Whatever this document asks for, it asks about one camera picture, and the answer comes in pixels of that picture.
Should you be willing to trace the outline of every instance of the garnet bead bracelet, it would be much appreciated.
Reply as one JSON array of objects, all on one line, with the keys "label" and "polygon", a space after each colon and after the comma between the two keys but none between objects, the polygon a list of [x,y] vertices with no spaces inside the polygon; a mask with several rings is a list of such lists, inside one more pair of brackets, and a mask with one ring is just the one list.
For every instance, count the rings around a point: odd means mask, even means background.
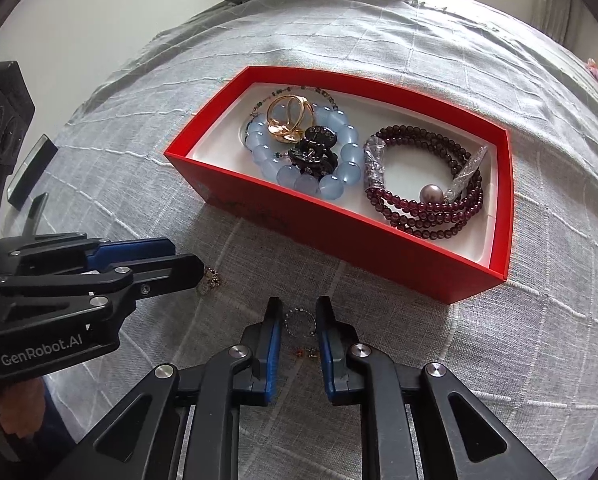
[{"label": "garnet bead bracelet", "polygon": [[[437,155],[455,177],[463,169],[471,154],[458,142],[440,134],[426,131],[417,126],[388,126],[375,134],[383,139],[386,146],[409,145]],[[482,177],[477,170],[464,190],[453,202],[416,202],[403,200],[398,195],[386,189],[372,187],[366,191],[366,196],[374,208],[383,214],[390,225],[417,238],[437,240],[451,238],[461,231],[468,220],[483,208]],[[400,210],[394,211],[390,206]],[[454,224],[446,229],[435,230],[434,227],[443,224]]]}]

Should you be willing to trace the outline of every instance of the bed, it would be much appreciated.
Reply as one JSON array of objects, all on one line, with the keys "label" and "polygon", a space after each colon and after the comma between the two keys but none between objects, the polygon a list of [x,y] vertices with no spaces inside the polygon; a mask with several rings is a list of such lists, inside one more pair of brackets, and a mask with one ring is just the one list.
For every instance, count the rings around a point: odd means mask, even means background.
[{"label": "bed", "polygon": [[[369,76],[508,128],[508,282],[447,306],[205,205],[162,152],[253,64]],[[41,232],[167,236],[223,280],[207,296],[141,301],[116,352],[50,375],[77,439],[152,367],[199,364],[232,344],[269,296],[312,309],[327,294],[396,362],[446,364],[557,479],[598,465],[598,85],[540,32],[471,0],[223,3],[154,38],[56,143],[32,193],[50,193]],[[6,218],[4,234],[23,216]],[[242,479],[361,478],[358,409],[328,404],[318,362],[294,354],[301,344],[284,339],[273,407],[242,410]]]}]

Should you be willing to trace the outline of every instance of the curtain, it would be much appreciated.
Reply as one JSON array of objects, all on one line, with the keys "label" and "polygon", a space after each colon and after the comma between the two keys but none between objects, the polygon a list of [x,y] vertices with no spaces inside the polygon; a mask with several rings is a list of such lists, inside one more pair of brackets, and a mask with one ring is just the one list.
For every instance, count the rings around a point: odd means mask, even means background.
[{"label": "curtain", "polygon": [[572,0],[536,0],[531,25],[563,44],[571,8]]}]

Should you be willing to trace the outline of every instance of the pearl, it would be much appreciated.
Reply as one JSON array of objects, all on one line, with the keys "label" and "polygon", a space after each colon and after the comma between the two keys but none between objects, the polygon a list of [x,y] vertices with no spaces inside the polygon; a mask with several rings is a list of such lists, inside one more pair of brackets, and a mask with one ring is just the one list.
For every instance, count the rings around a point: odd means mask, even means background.
[{"label": "pearl", "polygon": [[336,200],[343,195],[343,182],[334,175],[326,175],[319,182],[319,190],[326,200]]},{"label": "pearl", "polygon": [[272,182],[276,182],[276,175],[283,166],[287,166],[287,163],[278,158],[268,158],[259,165],[263,176]]},{"label": "pearl", "polygon": [[346,124],[336,132],[336,138],[341,144],[357,143],[359,142],[359,132],[351,124]]},{"label": "pearl", "polygon": [[261,164],[264,160],[268,160],[268,158],[274,158],[274,152],[268,145],[260,144],[252,150],[252,159],[255,161],[255,164]]},{"label": "pearl", "polygon": [[312,175],[303,173],[294,182],[294,190],[299,193],[305,193],[306,195],[315,196],[317,188],[319,187],[319,181]]},{"label": "pearl", "polygon": [[333,110],[330,112],[330,117],[328,118],[328,124],[326,126],[338,134],[339,130],[343,130],[346,126],[348,126],[348,116],[346,116],[341,110]]},{"label": "pearl", "polygon": [[272,144],[272,137],[270,136],[268,131],[265,131],[265,132],[248,131],[248,136],[246,137],[246,147],[250,151],[254,150],[257,146],[260,146],[262,144],[265,144],[266,146],[270,146],[270,144]]},{"label": "pearl", "polygon": [[341,161],[336,167],[335,176],[342,180],[346,186],[354,186],[361,180],[361,168],[354,162]]},{"label": "pearl", "polygon": [[444,201],[444,191],[435,184],[428,184],[421,188],[419,200],[425,203],[441,203]]},{"label": "pearl", "polygon": [[332,113],[332,108],[329,106],[319,107],[314,111],[314,122],[319,126],[325,126],[329,128],[328,121],[330,120],[330,114]]},{"label": "pearl", "polygon": [[299,168],[289,164],[279,170],[279,173],[276,174],[276,181],[280,186],[294,189],[294,183],[300,176],[301,171],[299,171]]},{"label": "pearl", "polygon": [[341,160],[354,162],[361,167],[364,164],[364,150],[355,142],[348,142],[341,147]]}]

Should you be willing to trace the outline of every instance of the blue beaded bracelet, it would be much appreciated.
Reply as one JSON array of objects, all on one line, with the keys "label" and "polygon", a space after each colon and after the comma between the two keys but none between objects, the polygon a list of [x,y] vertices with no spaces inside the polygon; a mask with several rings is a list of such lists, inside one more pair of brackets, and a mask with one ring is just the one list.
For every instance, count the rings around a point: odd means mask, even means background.
[{"label": "blue beaded bracelet", "polygon": [[266,179],[310,196],[320,195],[326,200],[336,200],[343,195],[345,187],[354,186],[361,180],[364,153],[358,144],[359,133],[336,105],[321,107],[312,104],[312,109],[316,125],[332,130],[336,134],[336,143],[341,146],[333,174],[318,180],[313,175],[301,173],[287,158],[287,153],[274,152],[270,147],[273,139],[268,121],[263,114],[244,124],[244,143]]}]

